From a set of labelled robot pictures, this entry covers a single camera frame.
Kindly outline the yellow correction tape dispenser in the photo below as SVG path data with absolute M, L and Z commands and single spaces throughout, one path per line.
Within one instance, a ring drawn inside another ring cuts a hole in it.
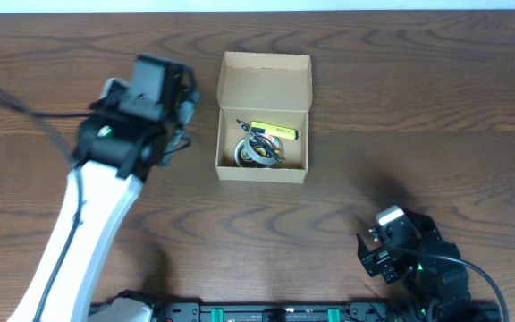
M 247 137 L 236 148 L 236 157 L 247 164 L 273 165 L 283 160 L 283 148 L 275 139 L 255 141 Z

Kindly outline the clear tape roll red-print core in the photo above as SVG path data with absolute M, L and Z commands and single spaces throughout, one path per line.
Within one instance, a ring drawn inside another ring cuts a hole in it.
M 260 138 L 279 158 L 283 159 L 284 146 L 281 140 L 275 136 L 257 133 L 254 137 L 248 134 L 244 140 L 246 153 L 252 160 L 267 166 L 278 164 L 278 161 L 258 144 L 256 137 Z

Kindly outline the white-core clear tape roll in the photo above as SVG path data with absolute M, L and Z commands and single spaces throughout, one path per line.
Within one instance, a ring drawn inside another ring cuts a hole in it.
M 267 168 L 272 165 L 270 157 L 253 140 L 249 141 L 249 146 L 246 145 L 246 140 L 241 140 L 234 151 L 234 159 L 242 168 Z

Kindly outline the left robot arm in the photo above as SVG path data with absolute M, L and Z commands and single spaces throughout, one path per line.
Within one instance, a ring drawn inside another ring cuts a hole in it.
M 85 321 L 120 225 L 151 170 L 190 146 L 200 93 L 187 64 L 138 55 L 80 123 L 54 230 L 11 321 Z

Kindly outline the yellow highlighter marker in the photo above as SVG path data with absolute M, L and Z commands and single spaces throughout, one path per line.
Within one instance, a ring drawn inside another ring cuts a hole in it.
M 263 133 L 268 136 L 275 136 L 287 140 L 297 140 L 299 138 L 299 132 L 297 130 L 269 123 L 252 121 L 250 129 L 255 133 Z

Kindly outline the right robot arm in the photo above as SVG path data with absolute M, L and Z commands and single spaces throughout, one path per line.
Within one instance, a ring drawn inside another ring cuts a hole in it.
M 369 276 L 401 283 L 408 295 L 391 301 L 387 321 L 446 321 L 470 308 L 468 273 L 458 247 L 443 239 L 431 216 L 392 206 L 376 215 L 370 250 L 357 234 L 358 258 Z

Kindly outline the cardboard box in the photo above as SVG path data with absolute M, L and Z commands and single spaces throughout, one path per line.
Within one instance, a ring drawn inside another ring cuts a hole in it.
M 221 180 L 303 183 L 308 173 L 309 111 L 313 100 L 308 55 L 226 52 L 217 100 L 220 107 L 215 169 Z M 248 135 L 236 122 L 291 128 L 297 140 L 282 139 L 282 163 L 242 168 L 234 151 Z

